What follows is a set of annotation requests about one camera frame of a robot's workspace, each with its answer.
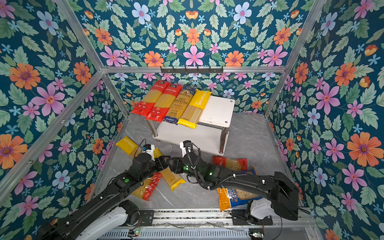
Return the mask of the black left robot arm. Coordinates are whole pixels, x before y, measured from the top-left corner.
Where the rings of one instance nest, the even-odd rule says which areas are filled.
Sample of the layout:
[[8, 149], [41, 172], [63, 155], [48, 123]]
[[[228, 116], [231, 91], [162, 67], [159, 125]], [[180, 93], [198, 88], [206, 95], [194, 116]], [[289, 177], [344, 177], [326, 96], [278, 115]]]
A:
[[168, 167], [168, 156], [152, 159], [142, 153], [131, 167], [116, 176], [107, 187], [73, 214], [54, 224], [45, 223], [38, 230], [38, 240], [96, 240], [108, 231], [123, 225], [140, 223], [139, 208], [127, 197], [144, 180]]

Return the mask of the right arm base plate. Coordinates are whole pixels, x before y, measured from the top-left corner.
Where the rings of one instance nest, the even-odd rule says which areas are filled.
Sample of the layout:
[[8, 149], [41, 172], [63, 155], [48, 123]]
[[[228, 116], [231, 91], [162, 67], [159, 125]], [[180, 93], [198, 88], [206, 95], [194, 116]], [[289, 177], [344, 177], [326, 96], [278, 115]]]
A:
[[234, 226], [272, 226], [273, 220], [270, 216], [265, 217], [260, 220], [253, 217], [248, 210], [245, 209], [235, 209], [231, 210], [230, 215], [232, 216], [232, 221]]

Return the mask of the amber blue spaghetti bag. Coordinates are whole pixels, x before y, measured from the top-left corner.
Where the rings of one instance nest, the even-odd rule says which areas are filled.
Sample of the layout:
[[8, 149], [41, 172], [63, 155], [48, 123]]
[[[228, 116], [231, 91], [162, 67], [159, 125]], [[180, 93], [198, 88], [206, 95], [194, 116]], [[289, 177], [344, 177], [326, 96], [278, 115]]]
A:
[[163, 122], [177, 125], [196, 91], [196, 88], [183, 86], [182, 90], [179, 92], [170, 109], [166, 113], [166, 116], [163, 118]]

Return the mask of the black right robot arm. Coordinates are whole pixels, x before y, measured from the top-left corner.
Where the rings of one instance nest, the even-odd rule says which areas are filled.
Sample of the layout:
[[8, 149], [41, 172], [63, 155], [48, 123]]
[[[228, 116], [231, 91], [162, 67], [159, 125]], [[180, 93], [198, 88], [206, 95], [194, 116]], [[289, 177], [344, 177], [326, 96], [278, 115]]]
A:
[[166, 163], [172, 172], [187, 174], [197, 180], [205, 190], [218, 188], [236, 189], [255, 194], [270, 202], [270, 209], [281, 218], [296, 221], [299, 218], [299, 188], [283, 173], [256, 175], [233, 171], [226, 167], [206, 163], [201, 152], [195, 153], [197, 146], [190, 141], [181, 143], [183, 156], [169, 157]]

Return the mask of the yellow Pastatime spaghetti bag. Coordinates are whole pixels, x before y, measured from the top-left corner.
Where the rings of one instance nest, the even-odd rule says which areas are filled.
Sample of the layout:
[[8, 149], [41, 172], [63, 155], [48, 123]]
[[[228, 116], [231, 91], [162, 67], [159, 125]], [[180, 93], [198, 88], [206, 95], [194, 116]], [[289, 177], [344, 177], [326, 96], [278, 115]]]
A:
[[197, 90], [181, 118], [178, 120], [178, 125], [195, 129], [211, 94], [210, 91]]

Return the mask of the red spaghetti bag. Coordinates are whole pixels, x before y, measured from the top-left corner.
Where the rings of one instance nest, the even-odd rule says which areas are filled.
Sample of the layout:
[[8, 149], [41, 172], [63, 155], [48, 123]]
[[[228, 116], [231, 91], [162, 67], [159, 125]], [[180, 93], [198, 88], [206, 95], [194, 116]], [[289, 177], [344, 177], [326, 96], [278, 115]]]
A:
[[150, 110], [146, 119], [161, 123], [182, 88], [183, 87], [181, 85], [168, 85], [165, 91], [156, 101], [153, 108]]
[[157, 81], [145, 95], [145, 97], [131, 111], [131, 113], [140, 116], [147, 116], [169, 85], [169, 82]]

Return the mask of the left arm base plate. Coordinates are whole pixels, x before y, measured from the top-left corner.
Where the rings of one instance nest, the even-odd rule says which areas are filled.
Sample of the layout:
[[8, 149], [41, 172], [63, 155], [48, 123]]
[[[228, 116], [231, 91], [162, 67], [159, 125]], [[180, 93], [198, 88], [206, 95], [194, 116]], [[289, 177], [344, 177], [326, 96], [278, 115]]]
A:
[[138, 210], [129, 214], [124, 226], [148, 227], [151, 226], [154, 220], [155, 211], [153, 210]]

